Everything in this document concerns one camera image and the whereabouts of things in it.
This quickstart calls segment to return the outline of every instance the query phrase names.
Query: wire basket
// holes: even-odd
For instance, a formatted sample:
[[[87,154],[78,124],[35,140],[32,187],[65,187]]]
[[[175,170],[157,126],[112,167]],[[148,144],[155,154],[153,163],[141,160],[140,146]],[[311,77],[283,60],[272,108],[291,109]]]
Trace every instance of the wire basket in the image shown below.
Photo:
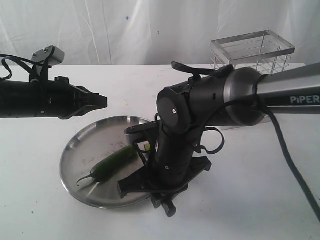
[[[226,37],[211,41],[212,67],[225,65],[251,67],[261,74],[283,72],[289,66],[295,46],[271,30]]]

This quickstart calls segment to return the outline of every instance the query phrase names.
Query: white backdrop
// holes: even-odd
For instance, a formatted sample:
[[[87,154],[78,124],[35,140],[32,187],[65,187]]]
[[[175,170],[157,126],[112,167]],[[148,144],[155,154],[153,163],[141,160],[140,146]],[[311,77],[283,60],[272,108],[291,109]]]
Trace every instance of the white backdrop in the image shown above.
[[[320,0],[0,1],[0,53],[55,45],[65,65],[211,63],[210,41],[272,30],[320,62]]]

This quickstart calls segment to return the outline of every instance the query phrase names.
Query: metal plate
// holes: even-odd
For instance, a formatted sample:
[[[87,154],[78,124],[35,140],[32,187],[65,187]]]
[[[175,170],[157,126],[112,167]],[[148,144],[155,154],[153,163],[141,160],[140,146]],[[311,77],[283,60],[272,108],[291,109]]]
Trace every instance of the metal plate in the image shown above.
[[[129,193],[121,199],[118,181],[143,167],[137,156],[108,181],[94,182],[91,177],[76,182],[90,173],[91,168],[119,149],[129,145],[126,128],[148,121],[135,116],[106,118],[82,129],[65,147],[60,161],[60,176],[65,189],[80,202],[97,208],[120,208],[138,203],[149,193]]]

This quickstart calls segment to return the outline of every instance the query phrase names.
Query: pepper stem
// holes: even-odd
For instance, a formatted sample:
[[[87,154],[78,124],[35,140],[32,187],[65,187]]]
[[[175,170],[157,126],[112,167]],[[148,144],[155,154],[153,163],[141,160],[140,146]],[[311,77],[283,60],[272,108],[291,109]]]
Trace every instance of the pepper stem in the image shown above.
[[[76,181],[76,185],[79,187],[78,183],[83,180],[83,179],[87,179],[87,178],[90,178],[91,177],[91,174],[89,174],[88,176],[84,176],[82,178],[80,178],[78,181]]]

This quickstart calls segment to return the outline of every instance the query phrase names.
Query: white table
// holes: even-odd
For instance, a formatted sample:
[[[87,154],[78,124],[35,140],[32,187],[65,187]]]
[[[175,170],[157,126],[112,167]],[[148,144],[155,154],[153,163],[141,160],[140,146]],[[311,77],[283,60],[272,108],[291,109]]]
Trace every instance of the white table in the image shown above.
[[[28,81],[19,67],[12,70],[13,80]],[[0,74],[7,72],[1,68]],[[0,119],[0,239],[320,239],[318,220],[270,122],[224,131],[224,149],[209,156],[210,172],[203,172],[174,200],[177,213],[172,218],[162,207],[154,209],[149,199],[113,210],[78,202],[59,176],[69,139],[112,116],[152,120],[158,92],[190,75],[169,65],[55,66],[50,75],[68,77],[75,86],[107,96],[109,106],[70,120]],[[319,199],[320,115],[278,119],[293,160]],[[208,133],[202,143],[219,141]]]

